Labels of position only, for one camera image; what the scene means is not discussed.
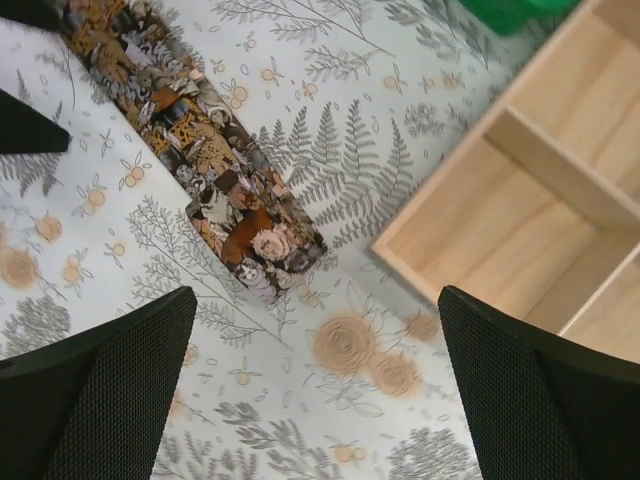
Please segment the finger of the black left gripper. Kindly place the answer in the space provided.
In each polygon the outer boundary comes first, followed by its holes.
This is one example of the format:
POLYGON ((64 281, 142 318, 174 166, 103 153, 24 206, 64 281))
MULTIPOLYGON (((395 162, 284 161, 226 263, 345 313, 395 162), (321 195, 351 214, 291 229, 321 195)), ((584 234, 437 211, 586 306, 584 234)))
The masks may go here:
POLYGON ((69 133, 53 120, 6 91, 1 91, 1 153, 64 153, 70 143, 69 133))
POLYGON ((1 18, 27 27, 58 33, 66 0, 0 0, 1 18))

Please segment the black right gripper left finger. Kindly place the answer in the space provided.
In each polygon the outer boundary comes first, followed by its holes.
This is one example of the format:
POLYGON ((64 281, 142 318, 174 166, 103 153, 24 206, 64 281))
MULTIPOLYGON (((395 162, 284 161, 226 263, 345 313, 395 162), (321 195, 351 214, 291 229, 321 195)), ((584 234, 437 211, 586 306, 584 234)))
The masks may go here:
POLYGON ((150 478, 196 309, 183 286, 2 360, 2 478, 150 478))

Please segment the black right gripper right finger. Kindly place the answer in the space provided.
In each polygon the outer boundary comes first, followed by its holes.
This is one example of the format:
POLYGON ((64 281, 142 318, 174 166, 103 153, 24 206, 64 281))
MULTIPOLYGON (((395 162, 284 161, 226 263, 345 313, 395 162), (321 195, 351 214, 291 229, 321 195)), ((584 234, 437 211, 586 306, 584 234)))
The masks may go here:
POLYGON ((438 309, 483 478, 638 478, 638 364, 454 286, 438 309))

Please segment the brown cat print tie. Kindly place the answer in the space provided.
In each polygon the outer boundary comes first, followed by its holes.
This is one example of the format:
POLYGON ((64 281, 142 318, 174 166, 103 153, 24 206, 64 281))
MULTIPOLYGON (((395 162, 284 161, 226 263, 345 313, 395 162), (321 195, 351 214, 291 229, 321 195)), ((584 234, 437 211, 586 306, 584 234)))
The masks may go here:
POLYGON ((326 250, 285 181, 149 1, 58 1, 91 78, 190 197, 220 262, 275 302, 326 250))

